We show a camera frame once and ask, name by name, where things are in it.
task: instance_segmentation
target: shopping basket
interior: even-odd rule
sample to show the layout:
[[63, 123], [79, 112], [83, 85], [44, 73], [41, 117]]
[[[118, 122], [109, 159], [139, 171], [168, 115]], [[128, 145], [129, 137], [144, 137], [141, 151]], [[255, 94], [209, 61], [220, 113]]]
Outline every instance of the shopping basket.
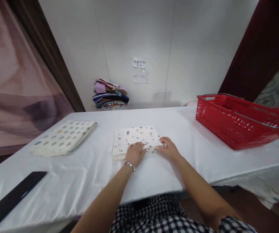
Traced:
[[196, 119], [234, 150], [279, 138], [279, 109], [229, 94], [198, 95]]

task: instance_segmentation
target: checkered clothing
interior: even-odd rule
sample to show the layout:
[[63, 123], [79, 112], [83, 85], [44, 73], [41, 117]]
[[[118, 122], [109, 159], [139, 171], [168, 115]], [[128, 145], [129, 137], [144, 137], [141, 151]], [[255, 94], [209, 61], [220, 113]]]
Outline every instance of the checkered clothing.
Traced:
[[[212, 232], [215, 231], [186, 216], [177, 199], [171, 194], [151, 197], [148, 206], [135, 210], [132, 204], [119, 206], [110, 232]], [[225, 217], [219, 224], [220, 233], [257, 232], [234, 217]]]

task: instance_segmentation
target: white wall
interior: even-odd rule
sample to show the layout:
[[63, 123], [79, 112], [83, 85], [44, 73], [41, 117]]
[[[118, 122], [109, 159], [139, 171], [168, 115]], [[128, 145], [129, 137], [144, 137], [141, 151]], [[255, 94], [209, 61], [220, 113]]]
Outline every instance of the white wall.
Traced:
[[[218, 92], [258, 0], [39, 0], [87, 111], [93, 82], [129, 91], [128, 108], [182, 106]], [[133, 84], [131, 57], [148, 84]]]
[[258, 0], [176, 0], [165, 107], [217, 93]]
[[86, 111], [95, 111], [94, 80], [109, 80], [92, 0], [39, 0]]

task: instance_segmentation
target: price tag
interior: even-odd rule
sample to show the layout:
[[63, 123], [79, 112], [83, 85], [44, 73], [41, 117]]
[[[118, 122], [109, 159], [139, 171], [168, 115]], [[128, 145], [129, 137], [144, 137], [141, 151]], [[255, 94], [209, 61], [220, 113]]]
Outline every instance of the price tag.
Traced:
[[146, 62], [138, 57], [133, 57], [133, 67], [145, 69], [146, 68]]
[[145, 70], [134, 72], [133, 83], [147, 83], [147, 72]]

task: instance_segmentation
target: person's hand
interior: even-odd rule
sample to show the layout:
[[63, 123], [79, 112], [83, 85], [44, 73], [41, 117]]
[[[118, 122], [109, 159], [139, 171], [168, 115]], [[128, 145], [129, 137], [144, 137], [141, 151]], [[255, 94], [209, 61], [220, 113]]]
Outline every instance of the person's hand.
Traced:
[[131, 163], [134, 167], [138, 167], [146, 153], [146, 150], [142, 151], [144, 145], [141, 142], [131, 144], [127, 149], [125, 161]]
[[160, 141], [162, 143], [167, 144], [167, 148], [160, 146], [160, 147], [158, 147], [158, 149], [163, 154], [165, 154], [165, 156], [168, 157], [171, 161], [175, 161], [176, 159], [181, 157], [177, 147], [175, 146], [175, 144], [172, 142], [171, 139], [169, 139], [168, 137], [162, 137], [162, 138], [160, 138]]

